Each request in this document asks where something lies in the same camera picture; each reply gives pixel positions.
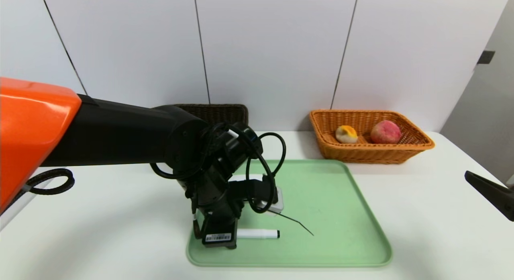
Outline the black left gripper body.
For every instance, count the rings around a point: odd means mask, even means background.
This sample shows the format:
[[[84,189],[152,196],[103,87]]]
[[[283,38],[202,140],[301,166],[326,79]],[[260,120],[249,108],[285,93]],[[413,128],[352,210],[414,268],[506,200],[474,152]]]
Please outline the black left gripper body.
[[[233,209],[203,206],[202,244],[207,247],[237,246],[237,221]]]

